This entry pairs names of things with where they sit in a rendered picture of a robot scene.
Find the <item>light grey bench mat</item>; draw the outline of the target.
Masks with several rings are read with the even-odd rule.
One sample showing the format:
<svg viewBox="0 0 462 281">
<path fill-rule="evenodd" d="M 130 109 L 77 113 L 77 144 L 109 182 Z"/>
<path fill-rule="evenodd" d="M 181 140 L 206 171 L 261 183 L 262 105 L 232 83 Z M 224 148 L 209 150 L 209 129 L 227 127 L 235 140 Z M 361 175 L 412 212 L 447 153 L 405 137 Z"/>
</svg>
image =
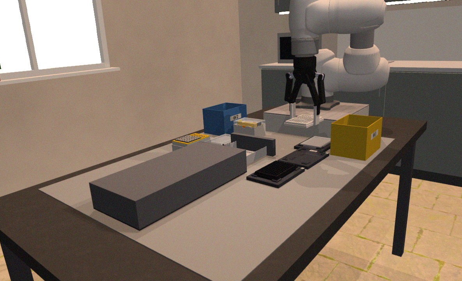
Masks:
<svg viewBox="0 0 462 281">
<path fill-rule="evenodd" d="M 327 158 L 276 188 L 246 177 L 310 137 L 269 131 L 262 137 L 276 139 L 276 155 L 247 164 L 245 174 L 141 231 L 93 209 L 89 182 L 172 152 L 172 143 L 38 190 L 207 280 L 243 281 L 394 141 L 381 137 L 366 161 L 329 149 Z"/>
</svg>

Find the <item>black multiwell plate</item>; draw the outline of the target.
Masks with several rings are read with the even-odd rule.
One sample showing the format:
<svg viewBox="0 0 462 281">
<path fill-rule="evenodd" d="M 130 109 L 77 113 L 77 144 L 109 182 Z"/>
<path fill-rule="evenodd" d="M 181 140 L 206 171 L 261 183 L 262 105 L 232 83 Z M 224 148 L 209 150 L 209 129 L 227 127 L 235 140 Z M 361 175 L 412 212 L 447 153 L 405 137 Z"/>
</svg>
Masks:
<svg viewBox="0 0 462 281">
<path fill-rule="evenodd" d="M 267 180 L 278 180 L 279 178 L 283 178 L 288 174 L 291 174 L 291 172 L 295 171 L 296 168 L 298 167 L 295 164 L 276 160 L 255 171 L 254 175 L 266 178 Z"/>
</svg>

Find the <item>blue open-top bin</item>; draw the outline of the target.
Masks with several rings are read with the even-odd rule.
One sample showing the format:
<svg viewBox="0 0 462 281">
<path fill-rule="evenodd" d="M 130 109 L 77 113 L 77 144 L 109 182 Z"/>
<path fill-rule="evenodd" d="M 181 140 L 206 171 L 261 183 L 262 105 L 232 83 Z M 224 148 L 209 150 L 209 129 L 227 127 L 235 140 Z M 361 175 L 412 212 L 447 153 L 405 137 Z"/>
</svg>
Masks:
<svg viewBox="0 0 462 281">
<path fill-rule="evenodd" d="M 210 135 L 230 135 L 233 121 L 247 117 L 246 104 L 222 103 L 203 108 L 204 133 Z"/>
</svg>

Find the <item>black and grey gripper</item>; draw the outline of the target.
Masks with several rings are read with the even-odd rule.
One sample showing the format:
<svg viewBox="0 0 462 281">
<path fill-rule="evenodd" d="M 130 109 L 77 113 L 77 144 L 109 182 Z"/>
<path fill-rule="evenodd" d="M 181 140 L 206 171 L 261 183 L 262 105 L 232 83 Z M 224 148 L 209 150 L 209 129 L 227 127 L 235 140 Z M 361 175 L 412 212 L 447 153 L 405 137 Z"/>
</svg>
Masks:
<svg viewBox="0 0 462 281">
<path fill-rule="evenodd" d="M 313 57 L 294 57 L 294 71 L 286 73 L 286 88 L 284 100 L 289 103 L 290 119 L 296 117 L 296 98 L 302 84 L 307 85 L 313 99 L 313 124 L 319 124 L 320 105 L 326 103 L 325 97 L 325 74 L 316 71 L 316 56 Z M 293 77 L 296 81 L 292 90 Z M 317 79 L 318 93 L 314 78 Z"/>
</svg>

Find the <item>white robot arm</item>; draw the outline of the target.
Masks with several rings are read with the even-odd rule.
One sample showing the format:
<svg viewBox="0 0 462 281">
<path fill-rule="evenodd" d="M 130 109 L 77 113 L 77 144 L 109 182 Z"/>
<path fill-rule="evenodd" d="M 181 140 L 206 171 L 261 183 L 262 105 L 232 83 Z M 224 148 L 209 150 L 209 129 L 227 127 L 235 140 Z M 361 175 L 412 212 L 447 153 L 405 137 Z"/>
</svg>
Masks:
<svg viewBox="0 0 462 281">
<path fill-rule="evenodd" d="M 375 29 L 386 17 L 384 0 L 291 0 L 289 30 L 291 54 L 316 56 L 316 71 L 325 74 L 326 103 L 320 110 L 340 104 L 333 92 L 373 91 L 388 82 L 390 65 L 373 44 Z M 368 32 L 369 31 L 369 32 Z M 350 34 L 343 59 L 332 50 L 319 50 L 320 34 Z"/>
</svg>

